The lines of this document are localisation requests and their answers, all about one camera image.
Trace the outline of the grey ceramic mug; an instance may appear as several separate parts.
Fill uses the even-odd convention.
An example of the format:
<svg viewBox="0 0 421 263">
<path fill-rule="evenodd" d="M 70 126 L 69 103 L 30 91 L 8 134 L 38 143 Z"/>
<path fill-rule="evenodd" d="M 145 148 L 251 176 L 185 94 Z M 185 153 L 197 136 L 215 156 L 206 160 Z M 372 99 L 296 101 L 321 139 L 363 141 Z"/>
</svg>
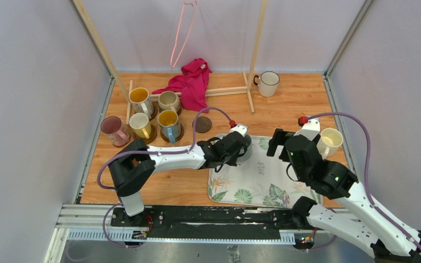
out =
<svg viewBox="0 0 421 263">
<path fill-rule="evenodd" d="M 242 164 L 246 160 L 250 159 L 252 155 L 252 139 L 249 135 L 246 135 L 244 139 L 246 141 L 247 147 L 240 151 L 240 155 L 242 154 L 242 156 L 237 159 L 237 164 Z"/>
</svg>

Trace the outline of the cream white mug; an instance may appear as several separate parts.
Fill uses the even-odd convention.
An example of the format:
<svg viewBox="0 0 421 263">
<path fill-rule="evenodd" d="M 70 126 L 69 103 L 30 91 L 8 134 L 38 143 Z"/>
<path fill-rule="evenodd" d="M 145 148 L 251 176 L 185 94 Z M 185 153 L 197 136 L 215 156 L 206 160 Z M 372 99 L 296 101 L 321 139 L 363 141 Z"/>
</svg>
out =
<svg viewBox="0 0 421 263">
<path fill-rule="evenodd" d="M 344 142 L 342 133 L 334 128 L 326 128 L 319 135 L 316 147 L 322 159 L 334 155 Z"/>
</svg>

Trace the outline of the dark wooden coaster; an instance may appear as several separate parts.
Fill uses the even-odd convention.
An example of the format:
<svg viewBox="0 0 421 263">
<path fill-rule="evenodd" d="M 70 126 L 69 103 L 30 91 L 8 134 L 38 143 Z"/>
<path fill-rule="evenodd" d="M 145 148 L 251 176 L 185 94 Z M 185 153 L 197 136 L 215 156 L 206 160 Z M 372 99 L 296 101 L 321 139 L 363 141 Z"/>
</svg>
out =
<svg viewBox="0 0 421 263">
<path fill-rule="evenodd" d="M 175 142 L 178 142 L 179 140 L 181 140 L 181 138 L 184 136 L 185 130 L 184 130 L 184 126 L 182 124 L 180 124 L 180 134 L 175 138 Z M 162 131 L 159 132 L 159 135 L 161 136 L 161 138 L 165 141 L 170 143 L 170 140 L 168 139 L 167 136 L 165 136 Z"/>
<path fill-rule="evenodd" d="M 212 121 L 208 117 L 197 117 L 193 121 L 194 131 L 197 133 L 206 133 L 212 128 Z"/>
</svg>

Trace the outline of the floral white serving tray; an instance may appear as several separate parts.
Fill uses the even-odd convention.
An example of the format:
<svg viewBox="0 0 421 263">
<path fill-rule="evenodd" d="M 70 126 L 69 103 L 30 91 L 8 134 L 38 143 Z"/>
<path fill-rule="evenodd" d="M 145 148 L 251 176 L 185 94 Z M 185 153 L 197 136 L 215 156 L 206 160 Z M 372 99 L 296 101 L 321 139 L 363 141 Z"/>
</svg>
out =
<svg viewBox="0 0 421 263">
<path fill-rule="evenodd" d="M 323 203 L 323 197 L 302 182 L 296 182 L 293 168 L 278 157 L 266 152 L 270 138 L 252 136 L 251 156 L 237 166 L 225 165 L 219 172 L 209 171 L 208 197 L 219 203 L 243 204 L 258 207 L 291 208 L 302 196 Z"/>
</svg>

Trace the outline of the white enamel mug black rim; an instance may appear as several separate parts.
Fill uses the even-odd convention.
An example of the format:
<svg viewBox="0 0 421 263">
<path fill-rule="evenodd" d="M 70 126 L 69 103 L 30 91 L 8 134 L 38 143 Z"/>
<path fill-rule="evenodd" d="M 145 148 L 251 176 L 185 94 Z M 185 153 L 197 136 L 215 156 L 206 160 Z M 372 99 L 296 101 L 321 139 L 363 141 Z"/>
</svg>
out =
<svg viewBox="0 0 421 263">
<path fill-rule="evenodd" d="M 274 71 L 265 71 L 254 75 L 253 83 L 258 87 L 258 92 L 264 97 L 274 96 L 280 83 L 280 76 Z"/>
</svg>

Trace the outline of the blue mug yellow inside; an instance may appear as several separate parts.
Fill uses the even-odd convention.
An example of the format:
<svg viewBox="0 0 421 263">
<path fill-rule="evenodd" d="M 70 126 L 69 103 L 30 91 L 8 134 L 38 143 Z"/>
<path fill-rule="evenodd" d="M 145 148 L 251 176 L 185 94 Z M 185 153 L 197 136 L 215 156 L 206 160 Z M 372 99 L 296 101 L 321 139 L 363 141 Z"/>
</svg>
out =
<svg viewBox="0 0 421 263">
<path fill-rule="evenodd" d="M 159 114 L 158 123 L 162 133 L 168 137 L 171 144 L 176 143 L 175 138 L 180 134 L 179 116 L 172 110 L 165 110 Z"/>
</svg>

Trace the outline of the magenta cloth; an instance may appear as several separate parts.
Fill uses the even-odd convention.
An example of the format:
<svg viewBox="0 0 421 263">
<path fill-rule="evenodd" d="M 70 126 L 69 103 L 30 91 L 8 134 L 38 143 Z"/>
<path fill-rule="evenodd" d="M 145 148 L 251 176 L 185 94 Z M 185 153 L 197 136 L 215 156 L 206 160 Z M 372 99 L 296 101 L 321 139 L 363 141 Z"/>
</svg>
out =
<svg viewBox="0 0 421 263">
<path fill-rule="evenodd" d="M 194 59 L 181 68 L 182 74 L 172 77 L 165 88 L 154 90 L 153 94 L 165 91 L 181 93 L 180 102 L 184 109 L 199 112 L 208 107 L 206 91 L 209 75 L 212 70 L 208 63 L 202 59 Z"/>
</svg>

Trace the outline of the beige ceramic mug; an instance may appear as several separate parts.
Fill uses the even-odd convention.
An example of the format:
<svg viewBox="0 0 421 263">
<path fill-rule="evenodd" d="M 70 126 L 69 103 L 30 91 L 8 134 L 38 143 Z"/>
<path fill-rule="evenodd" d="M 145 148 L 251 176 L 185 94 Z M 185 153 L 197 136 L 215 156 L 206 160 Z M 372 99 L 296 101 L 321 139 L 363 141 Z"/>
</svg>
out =
<svg viewBox="0 0 421 263">
<path fill-rule="evenodd" d="M 158 96 L 158 106 L 160 111 L 172 110 L 178 115 L 181 113 L 180 97 L 172 91 L 162 92 Z"/>
</svg>

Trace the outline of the pale yellow mug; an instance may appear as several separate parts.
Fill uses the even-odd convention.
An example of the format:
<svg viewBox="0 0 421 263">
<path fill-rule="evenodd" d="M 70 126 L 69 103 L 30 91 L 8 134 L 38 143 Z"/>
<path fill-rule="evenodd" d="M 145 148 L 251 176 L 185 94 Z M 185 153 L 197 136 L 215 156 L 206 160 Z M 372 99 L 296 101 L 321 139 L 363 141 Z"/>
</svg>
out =
<svg viewBox="0 0 421 263">
<path fill-rule="evenodd" d="M 149 117 L 145 113 L 135 113 L 129 119 L 129 125 L 134 134 L 142 139 L 149 139 L 152 135 L 152 126 Z"/>
</svg>

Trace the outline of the glass mug yellow inside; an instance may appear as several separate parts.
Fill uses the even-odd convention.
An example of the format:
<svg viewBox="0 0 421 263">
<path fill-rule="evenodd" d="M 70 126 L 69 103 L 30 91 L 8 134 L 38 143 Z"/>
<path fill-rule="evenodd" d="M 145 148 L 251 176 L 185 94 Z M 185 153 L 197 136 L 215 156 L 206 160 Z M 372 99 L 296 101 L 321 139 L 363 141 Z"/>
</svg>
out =
<svg viewBox="0 0 421 263">
<path fill-rule="evenodd" d="M 154 106 L 147 89 L 142 87 L 133 89 L 129 93 L 129 99 L 136 113 L 145 113 L 151 117 Z"/>
</svg>

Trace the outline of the pink ceramic mug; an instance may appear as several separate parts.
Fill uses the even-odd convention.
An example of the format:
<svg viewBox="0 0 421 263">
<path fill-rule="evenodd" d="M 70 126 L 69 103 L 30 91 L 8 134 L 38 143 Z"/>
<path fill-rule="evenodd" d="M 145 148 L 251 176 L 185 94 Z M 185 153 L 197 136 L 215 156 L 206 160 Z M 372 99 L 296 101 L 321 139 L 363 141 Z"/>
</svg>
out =
<svg viewBox="0 0 421 263">
<path fill-rule="evenodd" d="M 121 147 L 130 141 L 130 135 L 126 126 L 117 116 L 106 117 L 101 123 L 101 131 L 116 147 Z"/>
</svg>

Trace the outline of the amber brown coaster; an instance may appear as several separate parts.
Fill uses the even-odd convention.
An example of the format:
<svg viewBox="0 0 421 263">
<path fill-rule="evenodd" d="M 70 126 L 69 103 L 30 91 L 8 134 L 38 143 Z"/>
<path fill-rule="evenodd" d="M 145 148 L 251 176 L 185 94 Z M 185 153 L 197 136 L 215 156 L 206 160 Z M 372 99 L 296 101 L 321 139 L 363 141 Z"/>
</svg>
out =
<svg viewBox="0 0 421 263">
<path fill-rule="evenodd" d="M 145 144 L 148 145 L 157 138 L 157 129 L 152 125 L 150 130 L 147 128 L 133 130 L 132 136 L 135 140 L 144 140 Z"/>
</svg>

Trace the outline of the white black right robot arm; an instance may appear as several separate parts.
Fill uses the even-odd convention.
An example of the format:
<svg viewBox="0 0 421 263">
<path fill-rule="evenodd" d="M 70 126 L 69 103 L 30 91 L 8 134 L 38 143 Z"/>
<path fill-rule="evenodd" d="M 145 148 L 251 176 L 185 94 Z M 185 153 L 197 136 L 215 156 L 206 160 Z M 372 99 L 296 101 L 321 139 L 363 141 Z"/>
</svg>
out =
<svg viewBox="0 0 421 263">
<path fill-rule="evenodd" d="M 280 160 L 288 162 L 298 181 L 358 218 L 357 222 L 351 221 L 309 197 L 300 197 L 292 207 L 295 227 L 326 230 L 362 249 L 375 262 L 421 262 L 421 230 L 409 227 L 374 198 L 368 198 L 351 170 L 321 157 L 315 140 L 276 129 L 267 155 L 273 157 L 278 146 L 283 147 Z"/>
</svg>

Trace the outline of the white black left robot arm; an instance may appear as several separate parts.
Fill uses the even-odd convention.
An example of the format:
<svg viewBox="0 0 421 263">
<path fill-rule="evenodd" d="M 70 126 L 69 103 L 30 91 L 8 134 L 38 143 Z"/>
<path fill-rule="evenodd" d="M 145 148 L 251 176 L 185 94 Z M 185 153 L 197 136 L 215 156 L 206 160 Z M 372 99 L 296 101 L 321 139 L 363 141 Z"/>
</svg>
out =
<svg viewBox="0 0 421 263">
<path fill-rule="evenodd" d="M 108 164 L 117 197 L 124 207 L 125 219 L 132 226 L 145 222 L 146 211 L 140 190 L 154 173 L 177 169 L 214 169 L 236 166 L 246 155 L 252 140 L 245 132 L 231 131 L 190 146 L 148 146 L 143 140 L 129 144 Z"/>
</svg>

